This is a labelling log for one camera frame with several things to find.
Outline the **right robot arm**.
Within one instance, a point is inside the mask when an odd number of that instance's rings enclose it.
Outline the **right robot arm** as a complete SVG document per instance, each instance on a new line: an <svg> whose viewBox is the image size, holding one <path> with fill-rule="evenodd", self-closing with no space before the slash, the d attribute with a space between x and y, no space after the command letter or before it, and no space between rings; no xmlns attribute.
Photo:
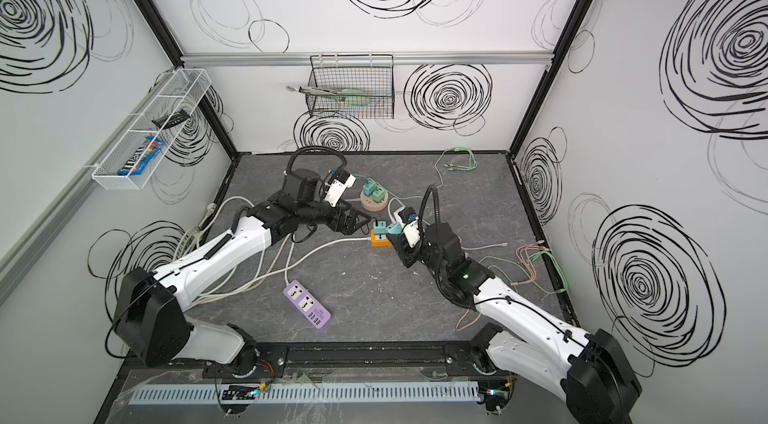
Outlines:
<svg viewBox="0 0 768 424"><path fill-rule="evenodd" d="M401 262L421 263L452 304L495 322L480 345L498 371L517 374L561 399L580 423L627 423L642 394L618 340L556 318L469 257L446 223L411 223L388 241Z"/></svg>

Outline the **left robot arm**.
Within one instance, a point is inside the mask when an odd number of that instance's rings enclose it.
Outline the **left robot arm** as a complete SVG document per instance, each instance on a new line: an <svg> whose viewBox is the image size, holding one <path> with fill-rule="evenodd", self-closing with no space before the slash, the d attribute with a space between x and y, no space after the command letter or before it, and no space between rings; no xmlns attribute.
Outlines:
<svg viewBox="0 0 768 424"><path fill-rule="evenodd" d="M147 367L185 359L218 364L239 378L251 375L260 363L255 340L236 325L189 318L187 310L237 265L302 225L355 234L371 218L342 198L354 183L341 168L326 178L306 169L286 172L281 190L240 208L213 241L154 270L130 271L121 283L112 332Z"/></svg>

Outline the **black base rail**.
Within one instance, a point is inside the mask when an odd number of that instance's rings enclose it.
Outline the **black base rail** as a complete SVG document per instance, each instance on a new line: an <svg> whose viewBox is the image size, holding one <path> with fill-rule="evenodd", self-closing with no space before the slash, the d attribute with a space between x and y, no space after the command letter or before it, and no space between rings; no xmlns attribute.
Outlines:
<svg viewBox="0 0 768 424"><path fill-rule="evenodd" d="M540 356L536 347L493 325L470 341L257 343L241 329L223 335L161 339L141 344L123 358L131 366L148 368L210 362L224 373L246 378L262 367L266 375L281 376L285 367L444 366L451 375L521 375L523 366Z"/></svg>

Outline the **purple power strip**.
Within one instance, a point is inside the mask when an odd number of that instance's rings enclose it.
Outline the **purple power strip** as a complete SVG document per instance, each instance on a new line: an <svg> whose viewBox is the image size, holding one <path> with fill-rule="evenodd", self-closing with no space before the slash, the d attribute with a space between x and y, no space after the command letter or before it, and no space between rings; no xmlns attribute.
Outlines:
<svg viewBox="0 0 768 424"><path fill-rule="evenodd" d="M290 281L283 294L314 328L322 329L331 321L331 313L298 280Z"/></svg>

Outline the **metal tongs in basket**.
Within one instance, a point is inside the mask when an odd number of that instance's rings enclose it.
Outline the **metal tongs in basket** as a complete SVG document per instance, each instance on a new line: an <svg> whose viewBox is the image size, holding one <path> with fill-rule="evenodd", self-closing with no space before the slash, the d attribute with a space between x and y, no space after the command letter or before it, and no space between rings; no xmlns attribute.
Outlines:
<svg viewBox="0 0 768 424"><path fill-rule="evenodd" d="M368 95L362 90L357 89L328 89L314 86L286 86L285 89L289 92L301 93L316 98L327 98L332 101L338 101L355 107L367 106L370 100Z"/></svg>

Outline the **teal plug adapter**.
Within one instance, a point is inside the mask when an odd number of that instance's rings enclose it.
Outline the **teal plug adapter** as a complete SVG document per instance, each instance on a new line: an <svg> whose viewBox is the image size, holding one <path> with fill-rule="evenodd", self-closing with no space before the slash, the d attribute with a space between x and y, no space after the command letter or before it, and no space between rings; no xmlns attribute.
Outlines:
<svg viewBox="0 0 768 424"><path fill-rule="evenodd" d="M373 225L373 234L377 236L387 234L388 223L383 220L377 220Z"/></svg>
<svg viewBox="0 0 768 424"><path fill-rule="evenodd" d="M365 196L372 196L373 193L376 191L377 186L378 186L377 182L369 178L366 180L365 184L363 185L362 193Z"/></svg>
<svg viewBox="0 0 768 424"><path fill-rule="evenodd" d="M393 223L386 229L388 235L400 235L402 233L403 226L400 223Z"/></svg>

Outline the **blue candy packet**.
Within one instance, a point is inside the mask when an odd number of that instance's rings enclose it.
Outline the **blue candy packet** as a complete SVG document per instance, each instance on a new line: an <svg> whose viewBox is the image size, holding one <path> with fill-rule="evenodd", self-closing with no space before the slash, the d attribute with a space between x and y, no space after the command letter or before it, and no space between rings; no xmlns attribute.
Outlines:
<svg viewBox="0 0 768 424"><path fill-rule="evenodd" d="M165 142L158 138L147 136L132 156L118 170L118 176L139 176L149 163L162 151Z"/></svg>

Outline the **green plug adapter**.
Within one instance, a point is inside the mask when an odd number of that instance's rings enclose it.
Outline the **green plug adapter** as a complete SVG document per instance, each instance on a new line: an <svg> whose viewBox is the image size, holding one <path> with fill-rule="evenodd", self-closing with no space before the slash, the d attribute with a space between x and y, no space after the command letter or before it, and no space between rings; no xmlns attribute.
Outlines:
<svg viewBox="0 0 768 424"><path fill-rule="evenodd" d="M376 191L371 196L371 199L375 203L381 203L388 198L388 191L382 186L378 185Z"/></svg>

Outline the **round pink power strip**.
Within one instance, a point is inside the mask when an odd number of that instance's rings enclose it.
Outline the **round pink power strip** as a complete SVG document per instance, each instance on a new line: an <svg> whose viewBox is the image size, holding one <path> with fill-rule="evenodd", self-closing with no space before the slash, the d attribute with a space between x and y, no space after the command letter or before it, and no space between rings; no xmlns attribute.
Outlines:
<svg viewBox="0 0 768 424"><path fill-rule="evenodd" d="M360 204L369 212L383 211L389 202L389 193L387 191L374 191L370 195L365 192L360 193Z"/></svg>

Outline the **orange power strip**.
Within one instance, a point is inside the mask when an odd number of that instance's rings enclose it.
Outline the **orange power strip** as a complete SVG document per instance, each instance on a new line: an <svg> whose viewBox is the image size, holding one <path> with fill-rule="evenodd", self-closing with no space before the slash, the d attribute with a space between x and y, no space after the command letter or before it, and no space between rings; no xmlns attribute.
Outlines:
<svg viewBox="0 0 768 424"><path fill-rule="evenodd" d="M370 242L374 248L385 248L393 246L386 233L376 234L374 231L372 231L370 235Z"/></svg>

